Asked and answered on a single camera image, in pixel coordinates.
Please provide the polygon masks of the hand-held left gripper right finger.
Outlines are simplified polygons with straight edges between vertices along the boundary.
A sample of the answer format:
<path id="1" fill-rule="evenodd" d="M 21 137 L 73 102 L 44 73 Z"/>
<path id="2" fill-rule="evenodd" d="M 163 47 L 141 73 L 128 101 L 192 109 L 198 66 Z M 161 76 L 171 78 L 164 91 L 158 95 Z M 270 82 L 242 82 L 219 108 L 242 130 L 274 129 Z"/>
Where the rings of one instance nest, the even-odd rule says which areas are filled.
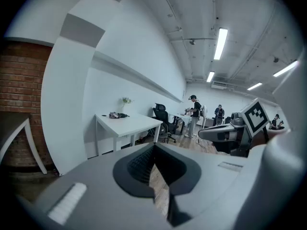
<path id="1" fill-rule="evenodd" d="M 169 186 L 167 218 L 156 230 L 235 230 L 245 199 L 235 189 L 247 158 L 156 143 L 155 164 Z"/>

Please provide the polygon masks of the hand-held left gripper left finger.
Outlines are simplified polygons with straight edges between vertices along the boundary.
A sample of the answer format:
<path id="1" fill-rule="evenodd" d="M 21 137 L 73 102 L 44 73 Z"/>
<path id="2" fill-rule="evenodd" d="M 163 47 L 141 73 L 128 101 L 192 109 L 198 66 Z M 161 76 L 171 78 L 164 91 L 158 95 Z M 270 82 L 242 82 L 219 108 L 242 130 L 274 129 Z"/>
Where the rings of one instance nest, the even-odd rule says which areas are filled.
<path id="1" fill-rule="evenodd" d="M 57 204 L 75 183 L 86 191 L 63 227 L 69 230 L 170 230 L 172 226 L 151 198 L 137 198 L 124 192 L 113 178 L 115 163 L 144 145 L 89 159 L 50 184 L 35 206 L 43 213 Z"/>

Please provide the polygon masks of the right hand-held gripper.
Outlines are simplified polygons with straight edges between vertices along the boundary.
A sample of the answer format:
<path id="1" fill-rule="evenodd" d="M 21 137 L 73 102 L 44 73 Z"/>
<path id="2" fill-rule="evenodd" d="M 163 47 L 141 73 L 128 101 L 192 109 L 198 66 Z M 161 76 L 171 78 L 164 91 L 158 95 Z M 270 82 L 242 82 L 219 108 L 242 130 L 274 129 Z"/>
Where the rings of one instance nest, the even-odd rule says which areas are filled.
<path id="1" fill-rule="evenodd" d="M 269 141 L 268 123 L 268 115 L 256 98 L 241 111 L 232 113 L 229 123 L 202 129 L 198 136 L 212 141 L 218 152 L 247 157 L 256 135 L 262 134 L 264 141 Z"/>

